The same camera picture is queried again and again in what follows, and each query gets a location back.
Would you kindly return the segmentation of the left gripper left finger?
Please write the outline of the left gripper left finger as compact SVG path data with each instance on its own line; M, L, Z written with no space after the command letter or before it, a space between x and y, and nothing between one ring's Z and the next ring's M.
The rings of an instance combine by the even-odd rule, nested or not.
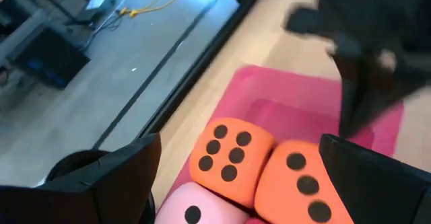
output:
M68 155L37 187L1 187L1 222L10 224L154 223L151 189L161 155L158 133L113 152Z

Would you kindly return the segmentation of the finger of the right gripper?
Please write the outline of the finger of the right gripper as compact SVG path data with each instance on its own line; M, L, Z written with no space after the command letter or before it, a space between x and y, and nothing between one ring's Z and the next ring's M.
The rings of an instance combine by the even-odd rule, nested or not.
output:
M284 30L303 36L319 36L334 40L335 30L321 16L320 12L309 7L295 7L284 22Z
M341 75L339 135L351 137L389 108L430 84L430 55L407 54L390 69L377 56L331 55Z

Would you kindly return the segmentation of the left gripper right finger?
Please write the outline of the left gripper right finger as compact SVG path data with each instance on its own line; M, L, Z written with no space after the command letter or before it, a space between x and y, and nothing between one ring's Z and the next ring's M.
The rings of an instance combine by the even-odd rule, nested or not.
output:
M430 224L430 173L335 135L319 153L357 224Z

